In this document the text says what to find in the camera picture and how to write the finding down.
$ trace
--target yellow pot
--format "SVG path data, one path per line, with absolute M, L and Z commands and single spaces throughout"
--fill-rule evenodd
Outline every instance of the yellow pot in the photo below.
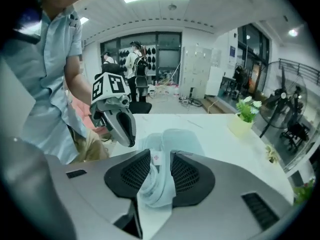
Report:
M 240 119 L 238 114 L 235 114 L 229 121 L 228 128 L 235 136 L 237 136 L 238 138 L 242 138 L 250 131 L 252 125 L 253 122 L 245 122 Z

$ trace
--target bag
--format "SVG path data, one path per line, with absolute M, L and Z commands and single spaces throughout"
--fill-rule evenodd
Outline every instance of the bag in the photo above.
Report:
M 134 60 L 133 67 L 132 67 L 133 75 L 145 76 L 147 66 L 148 66 L 148 63 L 145 61 L 145 58 L 137 54 L 137 58 Z

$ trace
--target ceiling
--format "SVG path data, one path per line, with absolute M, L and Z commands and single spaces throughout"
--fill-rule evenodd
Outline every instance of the ceiling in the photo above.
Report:
M 169 10 L 171 4 L 176 10 Z M 143 0 L 128 4 L 123 0 L 80 0 L 75 7 L 80 17 L 89 19 L 82 30 L 86 44 L 148 26 L 222 34 L 258 21 L 266 21 L 275 35 L 287 42 L 288 27 L 303 24 L 286 0 Z M 289 23 L 283 15 L 288 15 Z

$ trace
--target light blue shirt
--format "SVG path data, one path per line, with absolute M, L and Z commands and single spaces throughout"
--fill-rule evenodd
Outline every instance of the light blue shirt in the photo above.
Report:
M 11 39 L 2 50 L 6 63 L 35 99 L 20 137 L 45 154 L 57 156 L 63 164 L 69 164 L 78 155 L 68 126 L 87 136 L 63 88 L 67 57 L 82 54 L 81 30 L 73 6 L 53 21 L 42 12 L 39 43 Z

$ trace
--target black fan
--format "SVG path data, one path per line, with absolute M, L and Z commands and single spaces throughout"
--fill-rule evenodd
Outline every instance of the black fan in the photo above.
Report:
M 267 66 L 267 72 L 268 79 L 263 92 L 268 93 L 269 97 L 260 108 L 260 114 L 267 125 L 260 138 L 270 126 L 286 129 L 299 122 L 308 100 L 304 79 L 291 64 L 275 61 Z

